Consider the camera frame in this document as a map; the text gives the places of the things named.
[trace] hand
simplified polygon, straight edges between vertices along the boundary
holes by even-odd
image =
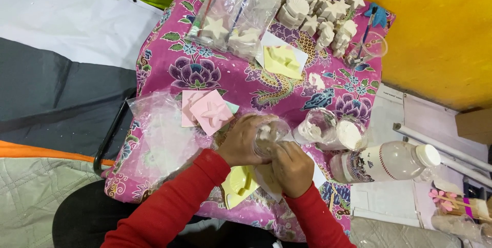
[[[274,175],[290,198],[303,195],[312,184],[314,161],[295,142],[280,142],[272,149]]]
[[[224,143],[216,152],[230,167],[269,163],[270,159],[261,158],[254,153],[253,142],[255,141],[258,126],[275,118],[278,117],[273,114],[256,115],[255,113],[248,113],[243,115],[227,134]]]

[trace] black pants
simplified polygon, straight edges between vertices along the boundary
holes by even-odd
[[[55,248],[99,248],[108,231],[116,230],[120,219],[125,219],[137,204],[116,201],[104,193],[104,181],[90,183],[76,190],[63,201],[53,219]],[[188,224],[209,218],[194,215]],[[225,237],[218,247],[271,248],[276,238],[269,232],[244,224],[228,224]],[[284,248],[307,247],[305,243],[282,242]],[[177,236],[168,248],[198,248]]]

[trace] pink floral tablecloth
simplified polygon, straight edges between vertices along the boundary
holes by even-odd
[[[315,51],[315,41],[306,32],[288,30],[274,20],[269,31],[309,55],[302,80],[268,73],[257,63],[240,60],[227,53],[218,53],[185,39],[195,14],[203,0],[175,0],[156,24],[143,43],[137,60],[138,95],[170,88],[178,95],[183,89],[218,89],[224,99],[240,106],[238,114],[260,111],[274,113],[285,119],[292,127],[298,125],[314,107],[325,107],[337,116],[353,115],[368,125],[372,103],[381,78],[381,60],[373,59],[355,70],[345,68],[341,59],[334,58],[329,49]],[[354,39],[360,39],[368,18],[363,13],[366,7],[349,12],[347,18],[358,25]],[[387,12],[387,25],[372,30],[386,35],[395,15]],[[142,139],[140,124],[133,121],[115,165],[104,172],[106,194],[130,203],[144,201],[155,189],[149,183],[133,181],[121,170],[129,158],[146,157],[149,153],[136,149]],[[202,147],[217,147],[224,133],[213,138],[203,138]],[[319,188],[327,205],[335,195],[333,216],[350,233],[350,186],[332,179],[327,163],[332,157],[314,145],[304,146],[314,156],[328,179]],[[201,216],[229,220],[271,230],[285,241],[304,242],[305,236],[294,214],[284,201],[276,203],[261,188],[257,189],[237,207],[227,210],[220,188],[216,187],[209,198],[201,204]]]

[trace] red long-sleeve shirt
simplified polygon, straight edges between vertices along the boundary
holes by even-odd
[[[225,181],[229,165],[205,149],[191,167],[165,182],[118,228],[106,234],[101,248],[164,247],[181,232],[207,199],[212,188]],[[285,198],[296,214],[311,248],[355,248],[321,199],[314,184],[302,196]]]

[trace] white bottle cap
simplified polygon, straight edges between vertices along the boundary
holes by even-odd
[[[415,151],[417,153],[417,157],[423,165],[432,167],[441,164],[441,155],[439,155],[439,152],[436,148],[434,148],[434,146],[429,144],[417,145]]]

